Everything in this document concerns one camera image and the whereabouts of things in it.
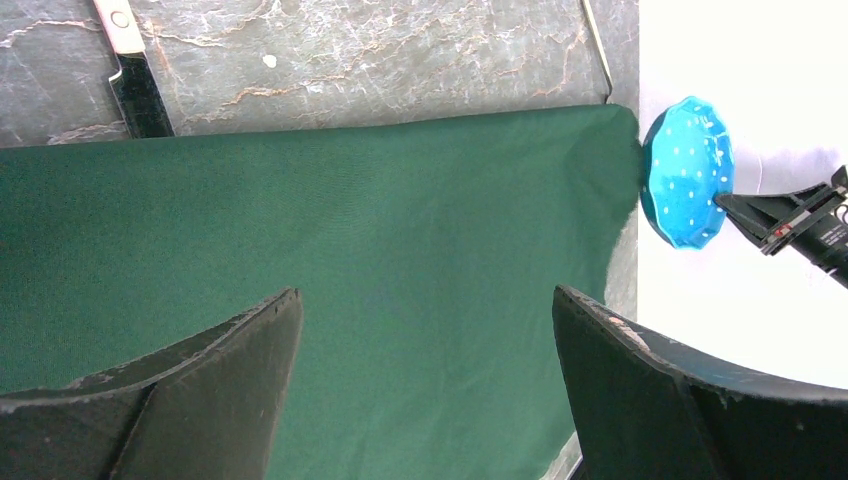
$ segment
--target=blue plate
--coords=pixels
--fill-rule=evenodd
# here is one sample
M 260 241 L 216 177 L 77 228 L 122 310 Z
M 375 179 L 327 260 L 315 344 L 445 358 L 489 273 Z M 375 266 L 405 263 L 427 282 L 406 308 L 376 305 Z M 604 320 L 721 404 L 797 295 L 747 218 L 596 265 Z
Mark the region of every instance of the blue plate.
M 688 97 L 654 122 L 644 148 L 648 222 L 674 248 L 704 248 L 724 223 L 713 199 L 733 192 L 736 168 L 724 122 L 712 105 Z

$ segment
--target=white wall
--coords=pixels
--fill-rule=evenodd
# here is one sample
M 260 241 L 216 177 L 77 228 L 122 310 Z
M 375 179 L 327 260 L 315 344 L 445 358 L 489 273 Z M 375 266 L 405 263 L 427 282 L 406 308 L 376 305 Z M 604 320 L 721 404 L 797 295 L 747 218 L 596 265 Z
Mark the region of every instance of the white wall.
M 642 138 L 696 95 L 728 125 L 736 193 L 829 179 L 848 159 L 846 18 L 836 0 L 642 0 Z M 640 324 L 740 365 L 848 388 L 848 290 L 794 250 L 765 257 L 726 221 L 703 251 L 676 251 L 642 215 L 638 260 Z

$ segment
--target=green fabric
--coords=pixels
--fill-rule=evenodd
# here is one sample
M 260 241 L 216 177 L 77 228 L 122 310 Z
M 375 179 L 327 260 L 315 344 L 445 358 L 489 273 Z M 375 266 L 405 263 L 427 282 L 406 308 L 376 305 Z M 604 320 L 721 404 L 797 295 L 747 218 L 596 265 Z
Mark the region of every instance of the green fabric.
M 636 135 L 601 106 L 0 150 L 0 388 L 291 285 L 306 319 L 268 478 L 536 480 L 574 431 L 551 295 L 603 297 Z

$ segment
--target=black knife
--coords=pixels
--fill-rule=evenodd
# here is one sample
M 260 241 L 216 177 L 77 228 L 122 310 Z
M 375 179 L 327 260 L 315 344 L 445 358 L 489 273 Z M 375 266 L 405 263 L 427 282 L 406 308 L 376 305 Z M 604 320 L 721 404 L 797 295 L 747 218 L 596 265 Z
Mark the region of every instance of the black knife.
M 103 30 L 118 60 L 109 77 L 130 137 L 172 137 L 174 128 L 144 54 L 144 40 L 127 0 L 94 0 Z

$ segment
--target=gray marble surface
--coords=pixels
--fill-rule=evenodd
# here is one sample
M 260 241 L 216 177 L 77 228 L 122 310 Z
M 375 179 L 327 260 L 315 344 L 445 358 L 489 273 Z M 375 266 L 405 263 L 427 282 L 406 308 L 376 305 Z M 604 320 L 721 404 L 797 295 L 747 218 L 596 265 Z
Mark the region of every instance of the gray marble surface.
M 638 95 L 636 0 L 591 0 Z M 579 0 L 131 0 L 178 135 L 377 125 L 598 103 Z M 0 147 L 126 138 L 88 0 L 0 2 Z

